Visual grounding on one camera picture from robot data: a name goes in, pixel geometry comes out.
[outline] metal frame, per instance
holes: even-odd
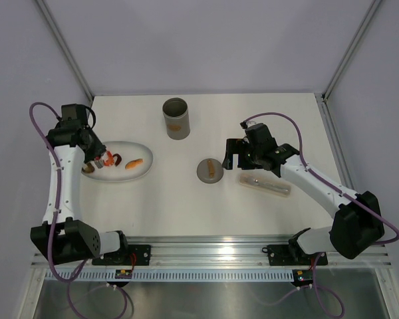
[[[334,75],[331,78],[331,81],[329,82],[327,89],[325,90],[325,93],[323,94],[324,101],[327,102],[329,96],[334,90],[334,87],[336,86],[337,82],[340,80],[341,76],[345,72],[349,61],[353,57],[354,53],[358,49],[358,46],[363,39],[365,32],[368,30],[371,22],[373,21],[374,17],[376,16],[377,11],[379,8],[381,8],[381,4],[384,2],[384,0],[373,0],[371,3],[370,7],[368,8],[368,11],[365,13],[364,18],[362,19],[358,30],[353,36],[353,39],[349,43],[346,52],[344,53],[343,57],[341,58],[340,63],[337,66],[337,69],[334,73]]]
[[[327,105],[320,94],[317,94],[317,104],[325,124],[329,142],[335,156],[338,171],[343,183],[351,184],[350,175],[344,161],[338,135],[328,112]],[[153,273],[157,270],[181,273],[193,269],[203,272],[218,273],[222,270],[242,270],[243,273],[253,274],[258,270],[302,269],[298,266],[269,266],[267,256],[261,248],[269,243],[286,243],[289,236],[213,236],[213,237],[128,237],[129,243],[148,243],[152,246],[150,266],[137,267],[142,273]],[[384,246],[370,247],[354,260],[348,260],[338,253],[328,254],[329,265],[319,268],[374,268],[376,277],[382,290],[384,302],[391,318],[399,318],[398,285],[392,276],[390,259]],[[73,269],[78,263],[66,264],[61,270]],[[23,303],[20,318],[32,318],[40,296],[46,271],[49,265],[45,258],[36,253],[31,264],[33,272],[27,297]],[[121,266],[85,266],[87,272],[95,269],[102,270],[102,274],[110,270],[122,269]]]
[[[70,278],[74,267],[60,268],[58,273]],[[132,276],[119,277],[113,268],[83,268],[77,281],[87,282],[293,282],[290,269],[170,269],[137,268]],[[56,280],[51,270],[46,271],[45,280]]]
[[[361,40],[364,38],[373,18],[376,16],[384,0],[373,0],[366,12],[358,30],[351,40],[343,55],[334,75],[327,86],[324,94],[316,94],[317,104],[325,125],[327,136],[331,145],[338,172],[342,183],[354,189],[353,180],[348,172],[340,140],[331,112],[327,105],[328,98],[336,84],[348,67],[349,61],[354,56]],[[82,75],[74,57],[72,56],[64,37],[48,7],[45,0],[33,0],[39,9],[46,24],[51,30],[63,56],[71,70],[74,72],[80,87],[88,98],[90,104],[94,95],[88,82]],[[202,269],[204,271],[219,270],[243,270],[245,272],[257,272],[270,269],[267,257],[261,252],[261,248],[269,243],[286,243],[289,237],[285,236],[237,236],[237,237],[130,237],[130,243],[149,243],[152,246],[151,264],[149,267],[137,267],[142,273],[157,270],[192,270]],[[375,268],[376,276],[380,284],[384,302],[391,318],[399,318],[399,289],[391,269],[390,259],[386,248],[370,247],[358,258],[350,261],[338,253],[328,254],[329,265],[327,268]],[[76,263],[65,265],[75,267]],[[26,291],[25,300],[19,311],[18,318],[32,318],[40,297],[43,281],[46,277],[48,264],[43,256],[35,254],[31,265],[31,281]],[[101,266],[86,265],[86,270],[98,270]],[[119,269],[121,267],[102,267],[103,272]],[[274,267],[273,269],[302,267]]]
[[[45,20],[47,26],[49,27],[52,33],[53,38],[56,40],[56,43],[61,49],[61,52],[65,57],[65,60],[68,62],[70,69],[74,72],[75,78],[80,84],[82,91],[86,95],[88,102],[90,103],[90,106],[92,106],[94,98],[92,90],[90,89],[86,79],[84,78],[80,68],[78,67],[78,64],[76,63],[74,57],[72,56],[71,51],[67,43],[65,42],[64,37],[62,36],[61,30],[59,30],[55,18],[53,17],[51,10],[49,9],[49,6],[46,4],[44,0],[33,0],[33,3],[35,4],[40,14],[42,15],[43,19]]]

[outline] metal floor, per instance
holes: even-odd
[[[335,290],[346,307],[345,319],[389,318],[373,270],[318,270],[318,281]],[[100,289],[86,293],[99,282],[71,284],[72,300],[89,319],[114,318],[123,299],[118,292]],[[327,319],[315,293],[296,292],[277,306],[266,306],[293,289],[287,282],[131,282],[124,288],[134,302],[134,319]],[[339,314],[337,301],[322,293],[328,309]],[[130,304],[123,318],[131,313]],[[46,280],[35,319],[78,318],[66,299],[66,285]]]

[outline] food item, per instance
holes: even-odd
[[[106,151],[106,155],[108,156],[108,159],[104,160],[104,165],[113,166],[115,161],[114,158],[112,157],[112,153],[110,151]]]
[[[213,165],[213,162],[211,161],[211,159],[207,159],[207,166],[208,166],[208,175],[210,178],[213,178],[215,170],[214,170],[214,165]]]
[[[81,171],[85,174],[90,174],[94,172],[94,166],[91,163],[87,163],[86,167],[83,167]]]
[[[138,159],[135,159],[134,161],[129,161],[129,162],[126,164],[126,169],[135,168],[137,165],[140,165],[140,164],[142,164],[143,162],[144,162],[144,159],[143,159],[143,158],[138,158]]]
[[[251,175],[250,173],[242,173],[239,176],[239,182],[244,186],[260,189],[261,191],[267,191],[283,197],[287,197],[291,192],[291,186],[286,183],[274,181],[269,177]]]
[[[115,157],[117,157],[116,160],[115,160],[115,166],[118,166],[118,165],[120,165],[122,158],[121,158],[121,155],[120,155],[120,154],[117,154],[117,153],[115,153],[115,154],[112,156],[112,158],[115,158]]]

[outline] orange food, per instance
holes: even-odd
[[[112,157],[112,154],[110,151],[106,151],[106,155],[108,156],[108,159],[104,161],[105,166],[113,166],[114,165],[114,158]]]
[[[138,158],[138,159],[135,159],[134,161],[129,161],[126,164],[126,169],[135,168],[137,165],[142,164],[143,162],[144,162],[143,158]]]

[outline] red wire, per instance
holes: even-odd
[[[133,255],[133,258],[134,258],[134,261],[132,260],[132,273],[133,273],[134,266],[136,265],[136,261],[138,261],[138,260],[136,258],[136,254],[135,253],[132,253],[132,255]]]
[[[309,271],[309,270],[312,270],[313,269],[313,263],[315,262],[315,258],[312,258],[312,265],[309,267],[309,269],[307,270],[307,271]]]

